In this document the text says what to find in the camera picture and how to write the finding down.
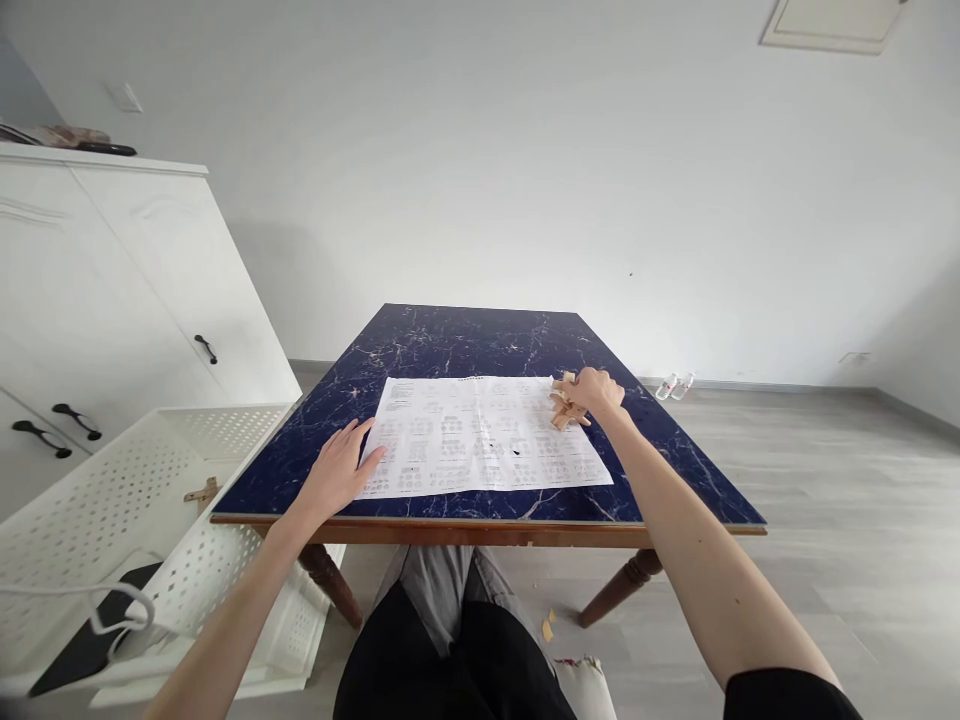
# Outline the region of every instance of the finger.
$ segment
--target finger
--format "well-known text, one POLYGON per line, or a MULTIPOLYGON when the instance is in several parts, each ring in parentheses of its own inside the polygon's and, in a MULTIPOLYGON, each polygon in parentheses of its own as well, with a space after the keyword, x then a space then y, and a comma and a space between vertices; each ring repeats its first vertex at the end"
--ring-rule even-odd
POLYGON ((339 443, 339 444, 342 445, 343 443, 345 443, 345 442, 349 439, 349 437, 350 437, 350 432, 351 432, 356 426, 357 426, 357 419, 356 419, 356 418, 354 418, 353 420, 351 420, 350 422, 348 422, 346 425, 343 426, 343 432, 340 433, 340 443, 339 443))
POLYGON ((333 441, 337 439, 337 435, 339 435, 339 434, 340 434, 340 431, 337 430, 333 435, 331 435, 330 437, 327 438, 327 441, 326 441, 326 442, 323 444, 323 446, 320 448, 320 455, 321 455, 321 456, 323 455, 323 453, 325 453, 325 452, 327 451, 327 448, 330 447, 330 446, 333 444, 333 441))
POLYGON ((381 445, 372 453, 370 453, 367 456, 367 459, 364 460, 360 467, 357 468, 357 477, 360 478, 364 485, 367 484, 367 480, 370 479, 373 471, 376 470, 377 465, 380 464, 380 461, 383 460, 383 456, 386 454, 387 449, 381 445))
POLYGON ((367 434, 370 428, 373 427, 373 423, 376 422, 376 418, 367 418, 363 421, 361 425, 357 426, 357 429, 353 431, 353 434, 350 436, 350 439, 347 441, 351 445, 354 445, 358 450, 360 449, 360 443, 363 442, 363 436, 367 434))

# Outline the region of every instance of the person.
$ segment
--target person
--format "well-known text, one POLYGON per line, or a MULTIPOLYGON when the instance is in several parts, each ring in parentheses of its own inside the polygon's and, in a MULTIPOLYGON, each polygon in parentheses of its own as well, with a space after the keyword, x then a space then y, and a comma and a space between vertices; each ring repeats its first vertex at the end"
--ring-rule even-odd
MULTIPOLYGON (((584 368, 563 389, 590 411, 623 465, 690 631, 726 693, 724 718, 859 718, 770 583, 621 407, 623 388, 584 368)), ((377 448, 357 466, 372 425, 354 420, 324 444, 300 494, 145 717, 227 714, 300 550, 360 493, 386 452, 377 448)), ((401 547, 344 668, 334 717, 572 720, 535 638, 487 550, 401 547)))

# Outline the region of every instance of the white cable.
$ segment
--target white cable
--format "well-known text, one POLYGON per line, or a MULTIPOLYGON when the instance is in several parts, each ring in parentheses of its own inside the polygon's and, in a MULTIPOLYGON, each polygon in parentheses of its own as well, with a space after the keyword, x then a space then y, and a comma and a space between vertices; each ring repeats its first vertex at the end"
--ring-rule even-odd
POLYGON ((129 583, 107 583, 105 585, 86 585, 83 587, 68 587, 68 588, 32 588, 24 587, 22 585, 0 585, 0 593, 7 593, 10 595, 42 595, 48 597, 62 597, 64 595, 78 595, 83 594, 83 599, 87 604, 87 607, 90 609, 90 624, 93 626, 93 632, 96 635, 106 635, 111 633, 114 630, 123 630, 124 632, 120 633, 113 643, 110 645, 110 649, 107 652, 107 656, 110 660, 113 660, 113 652, 116 650, 117 645, 119 645, 120 638, 124 637, 127 634, 127 631, 130 630, 146 630, 150 625, 153 624, 153 617, 156 613, 156 610, 153 607, 153 602, 139 588, 135 588, 129 583), (110 627, 104 627, 103 623, 100 621, 100 614, 97 612, 97 606, 93 604, 93 593, 102 592, 104 590, 117 590, 126 595, 129 595, 134 599, 135 602, 143 605, 144 610, 147 611, 147 619, 143 622, 137 620, 121 620, 118 623, 114 623, 110 627))

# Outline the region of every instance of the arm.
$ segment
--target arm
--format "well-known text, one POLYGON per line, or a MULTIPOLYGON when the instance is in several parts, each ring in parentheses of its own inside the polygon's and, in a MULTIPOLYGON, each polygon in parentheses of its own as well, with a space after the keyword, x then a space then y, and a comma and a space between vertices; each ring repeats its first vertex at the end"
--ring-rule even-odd
POLYGON ((373 418, 360 426, 353 420, 327 440, 297 499, 270 528, 227 601, 147 706, 145 718, 226 717, 263 624, 303 546, 360 493, 383 457, 385 449, 377 448, 357 467, 360 444, 372 426, 373 418))
POLYGON ((838 686, 823 653, 739 544, 620 407, 624 391, 584 368, 564 391, 603 427, 703 659, 726 689, 737 673, 805 670, 838 686))

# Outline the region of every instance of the light switch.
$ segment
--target light switch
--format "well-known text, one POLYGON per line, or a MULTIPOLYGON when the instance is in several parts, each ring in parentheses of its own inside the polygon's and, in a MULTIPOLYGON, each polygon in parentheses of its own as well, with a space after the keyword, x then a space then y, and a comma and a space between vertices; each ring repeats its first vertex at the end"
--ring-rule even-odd
POLYGON ((143 112, 143 106, 137 100, 137 96, 133 94, 130 83, 107 83, 107 89, 110 91, 110 96, 117 107, 124 112, 143 112))

